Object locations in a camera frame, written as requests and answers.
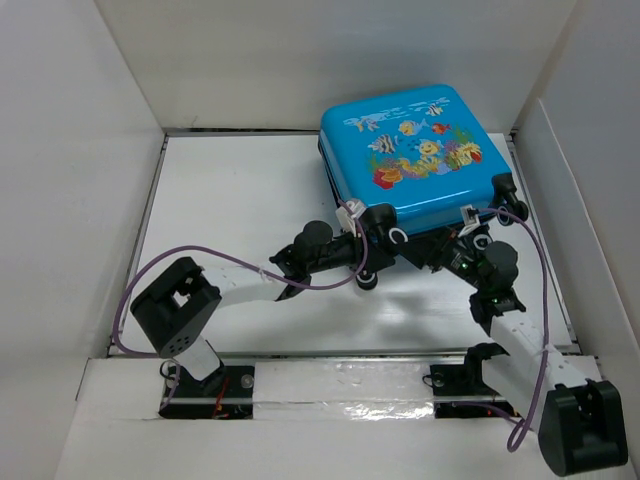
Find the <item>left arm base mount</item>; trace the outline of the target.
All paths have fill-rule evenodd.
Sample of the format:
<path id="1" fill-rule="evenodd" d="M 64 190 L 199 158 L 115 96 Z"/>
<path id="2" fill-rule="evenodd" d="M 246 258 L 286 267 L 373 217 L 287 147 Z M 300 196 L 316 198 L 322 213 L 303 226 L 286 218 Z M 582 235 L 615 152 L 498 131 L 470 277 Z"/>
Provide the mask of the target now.
<path id="1" fill-rule="evenodd" d="M 224 365 L 207 386 L 170 361 L 159 367 L 164 380 L 159 416 L 171 420 L 253 418 L 255 367 Z"/>

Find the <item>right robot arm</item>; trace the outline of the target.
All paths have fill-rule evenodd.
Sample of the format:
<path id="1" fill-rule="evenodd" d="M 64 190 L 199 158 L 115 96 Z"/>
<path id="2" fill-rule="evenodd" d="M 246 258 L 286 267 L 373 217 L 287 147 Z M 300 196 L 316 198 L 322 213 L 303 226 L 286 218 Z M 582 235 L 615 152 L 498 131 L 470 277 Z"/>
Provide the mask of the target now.
<path id="1" fill-rule="evenodd" d="M 622 401 L 609 381 L 593 380 L 551 344 L 549 320 L 526 315 L 514 283 L 518 254 L 485 227 L 465 236 L 445 231 L 428 261 L 475 288 L 474 321 L 489 337 L 467 350 L 462 364 L 434 365 L 424 381 L 437 396 L 498 395 L 520 415 L 507 440 L 515 452 L 535 433 L 542 457 L 557 476 L 622 466 L 629 459 Z"/>

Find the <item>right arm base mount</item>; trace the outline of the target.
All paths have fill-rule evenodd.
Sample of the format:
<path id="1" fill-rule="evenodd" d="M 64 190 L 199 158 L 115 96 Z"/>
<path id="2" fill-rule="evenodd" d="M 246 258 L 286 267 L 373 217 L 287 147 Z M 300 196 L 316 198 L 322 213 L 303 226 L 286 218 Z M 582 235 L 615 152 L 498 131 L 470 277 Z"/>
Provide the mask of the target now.
<path id="1" fill-rule="evenodd" d="M 434 364 L 422 376 L 433 394 L 436 419 L 502 418 L 516 423 L 516 410 L 487 387 L 474 379 L 462 364 Z"/>

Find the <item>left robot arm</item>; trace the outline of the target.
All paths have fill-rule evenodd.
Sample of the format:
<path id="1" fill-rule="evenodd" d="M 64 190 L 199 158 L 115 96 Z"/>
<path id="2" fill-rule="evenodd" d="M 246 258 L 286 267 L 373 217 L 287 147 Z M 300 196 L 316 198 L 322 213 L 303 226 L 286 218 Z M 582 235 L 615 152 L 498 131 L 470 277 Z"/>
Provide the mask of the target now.
<path id="1" fill-rule="evenodd" d="M 207 271 L 178 248 L 178 259 L 133 299 L 130 312 L 157 356 L 175 362 L 174 379 L 187 380 L 201 396 L 212 396 L 222 387 L 225 367 L 203 331 L 216 310 L 292 299 L 312 289 L 313 274 L 341 267 L 371 288 L 377 271 L 394 264 L 396 247 L 407 240 L 395 225 L 365 230 L 349 219 L 336 235 L 327 223 L 311 221 L 292 244 L 270 258 L 277 272 L 240 259 L 230 268 Z"/>

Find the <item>blue hard-shell suitcase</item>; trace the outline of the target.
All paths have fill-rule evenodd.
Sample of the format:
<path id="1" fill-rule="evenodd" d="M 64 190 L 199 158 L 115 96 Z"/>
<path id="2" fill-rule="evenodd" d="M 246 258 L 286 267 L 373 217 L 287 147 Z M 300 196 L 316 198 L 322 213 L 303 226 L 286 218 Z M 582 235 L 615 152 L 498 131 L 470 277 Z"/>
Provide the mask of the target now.
<path id="1" fill-rule="evenodd" d="M 432 85 L 329 108 L 318 148 L 336 199 L 359 199 L 365 230 L 395 225 L 425 263 L 428 232 L 463 227 L 460 208 L 508 226 L 527 220 L 511 169 L 456 90 Z"/>

